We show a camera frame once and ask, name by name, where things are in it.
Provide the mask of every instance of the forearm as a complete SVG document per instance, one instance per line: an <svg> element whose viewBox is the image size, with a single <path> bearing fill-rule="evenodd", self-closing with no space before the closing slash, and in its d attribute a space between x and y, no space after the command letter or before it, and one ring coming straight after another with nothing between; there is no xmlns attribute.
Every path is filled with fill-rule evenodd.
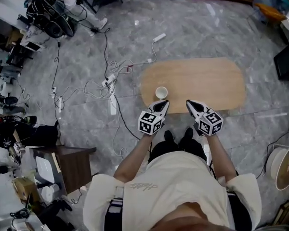
<svg viewBox="0 0 289 231"><path fill-rule="evenodd" d="M132 152L120 163L114 178L126 183L135 178L154 136L144 135Z"/></svg>
<svg viewBox="0 0 289 231"><path fill-rule="evenodd" d="M16 142L20 142L20 138L19 138L19 135L18 135L18 133L16 132L16 130L14 131L13 136L14 136Z"/></svg>
<svg viewBox="0 0 289 231"><path fill-rule="evenodd" d="M217 178L225 176L226 182L236 177L236 169L230 160L227 152L223 148L217 135L207 136L214 172Z"/></svg>

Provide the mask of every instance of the white cup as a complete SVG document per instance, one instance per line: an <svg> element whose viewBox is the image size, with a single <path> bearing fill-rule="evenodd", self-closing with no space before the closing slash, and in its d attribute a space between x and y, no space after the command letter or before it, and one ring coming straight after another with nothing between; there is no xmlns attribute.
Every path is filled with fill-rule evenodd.
<svg viewBox="0 0 289 231"><path fill-rule="evenodd" d="M158 87L155 91L155 95L159 100L163 100L167 97L168 95L168 90L166 87Z"/></svg>

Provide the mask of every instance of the oval wooden table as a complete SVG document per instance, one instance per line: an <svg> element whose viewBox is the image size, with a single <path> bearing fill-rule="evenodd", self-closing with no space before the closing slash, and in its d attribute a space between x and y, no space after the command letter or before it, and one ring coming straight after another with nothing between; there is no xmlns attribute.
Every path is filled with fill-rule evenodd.
<svg viewBox="0 0 289 231"><path fill-rule="evenodd" d="M198 100L213 110L244 104L245 85L238 66L225 57L157 62L141 77L140 91L148 106L157 101L157 87L168 89L169 114L187 113L186 100Z"/></svg>

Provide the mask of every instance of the white sneaker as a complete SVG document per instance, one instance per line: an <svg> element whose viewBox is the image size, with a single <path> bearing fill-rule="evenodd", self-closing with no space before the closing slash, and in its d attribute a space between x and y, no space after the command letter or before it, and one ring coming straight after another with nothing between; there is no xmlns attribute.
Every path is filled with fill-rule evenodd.
<svg viewBox="0 0 289 231"><path fill-rule="evenodd" d="M101 22L102 22L102 25L98 28L99 30L103 29L103 27L107 24L107 21L108 19L107 18L104 18Z"/></svg>

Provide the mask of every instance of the white pants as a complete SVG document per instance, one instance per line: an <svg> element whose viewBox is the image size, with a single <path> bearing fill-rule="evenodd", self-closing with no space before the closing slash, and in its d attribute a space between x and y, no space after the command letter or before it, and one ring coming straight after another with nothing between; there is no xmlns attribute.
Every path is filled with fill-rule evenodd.
<svg viewBox="0 0 289 231"><path fill-rule="evenodd" d="M90 25L97 28L100 28L103 25L102 22L99 19L97 19L96 16L93 13L91 13L86 7L75 5L69 11L70 11L69 15L73 17L75 20L79 21L85 19L85 21L90 23Z"/></svg>

